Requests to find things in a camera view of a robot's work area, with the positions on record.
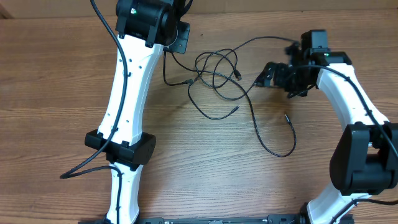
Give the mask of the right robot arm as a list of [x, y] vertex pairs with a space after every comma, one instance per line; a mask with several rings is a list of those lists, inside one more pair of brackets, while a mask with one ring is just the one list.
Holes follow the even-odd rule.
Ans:
[[346, 52], [334, 52], [325, 30], [310, 30], [286, 48], [288, 63], [269, 62], [254, 84], [281, 88], [289, 98], [321, 90], [343, 134], [330, 159], [330, 183], [304, 204], [297, 223], [352, 223], [348, 212], [397, 185], [397, 124], [371, 102]]

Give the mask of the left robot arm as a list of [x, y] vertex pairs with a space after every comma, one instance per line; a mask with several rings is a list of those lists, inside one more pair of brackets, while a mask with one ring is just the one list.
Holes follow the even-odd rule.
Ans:
[[161, 55], [185, 53], [190, 24], [181, 18], [191, 1], [118, 1], [116, 27], [110, 33], [118, 61], [106, 114], [85, 145], [105, 153], [111, 170], [111, 203], [99, 223], [138, 223], [141, 172], [156, 138], [142, 130], [152, 74]]

